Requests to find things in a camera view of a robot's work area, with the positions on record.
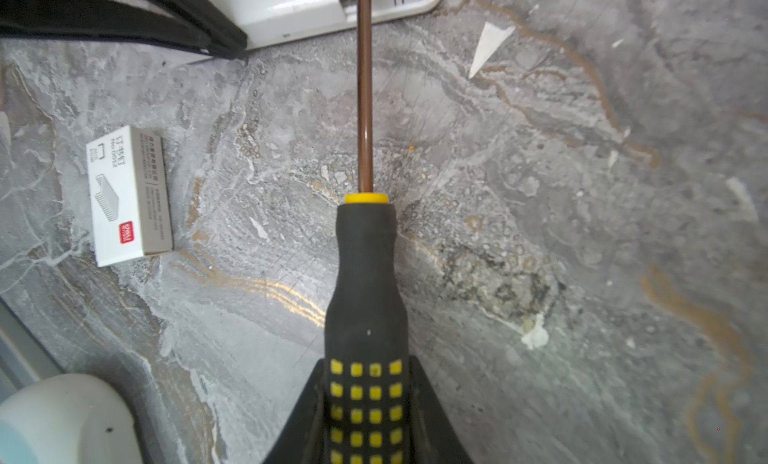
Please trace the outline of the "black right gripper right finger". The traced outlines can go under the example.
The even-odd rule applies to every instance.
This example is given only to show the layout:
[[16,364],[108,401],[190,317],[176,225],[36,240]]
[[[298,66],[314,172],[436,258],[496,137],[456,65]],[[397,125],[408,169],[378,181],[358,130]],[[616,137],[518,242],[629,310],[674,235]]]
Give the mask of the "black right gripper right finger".
[[409,373],[411,463],[472,464],[423,366],[414,355],[409,357]]

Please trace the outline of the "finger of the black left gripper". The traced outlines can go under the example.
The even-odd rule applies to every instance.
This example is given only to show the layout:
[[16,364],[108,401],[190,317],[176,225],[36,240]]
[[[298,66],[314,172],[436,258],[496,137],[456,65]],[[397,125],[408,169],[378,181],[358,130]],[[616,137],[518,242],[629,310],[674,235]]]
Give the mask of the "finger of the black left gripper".
[[1,0],[7,39],[143,44],[226,60],[247,35],[209,0],[146,0],[168,16],[110,0]]

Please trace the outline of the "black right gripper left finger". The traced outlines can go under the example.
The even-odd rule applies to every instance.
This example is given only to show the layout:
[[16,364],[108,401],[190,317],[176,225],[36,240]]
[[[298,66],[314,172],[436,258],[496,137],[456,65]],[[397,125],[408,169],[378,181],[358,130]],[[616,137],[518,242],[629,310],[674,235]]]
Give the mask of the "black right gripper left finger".
[[324,428],[324,360],[320,359],[263,463],[324,463]]

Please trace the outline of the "black yellow handled screwdriver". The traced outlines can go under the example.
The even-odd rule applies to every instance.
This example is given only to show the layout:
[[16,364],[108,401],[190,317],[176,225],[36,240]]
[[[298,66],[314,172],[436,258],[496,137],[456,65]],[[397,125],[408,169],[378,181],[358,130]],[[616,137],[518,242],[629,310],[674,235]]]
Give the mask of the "black yellow handled screwdriver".
[[372,0],[357,0],[358,191],[337,209],[339,269],[325,321],[327,463],[407,463],[407,314],[396,213],[374,191]]

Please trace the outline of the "white remote control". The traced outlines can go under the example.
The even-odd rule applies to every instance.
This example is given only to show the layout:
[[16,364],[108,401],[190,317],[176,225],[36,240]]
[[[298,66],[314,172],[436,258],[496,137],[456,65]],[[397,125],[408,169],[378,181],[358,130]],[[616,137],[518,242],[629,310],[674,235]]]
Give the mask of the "white remote control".
[[[357,0],[209,0],[248,38],[249,50],[356,27]],[[422,15],[440,0],[371,0],[372,22]]]

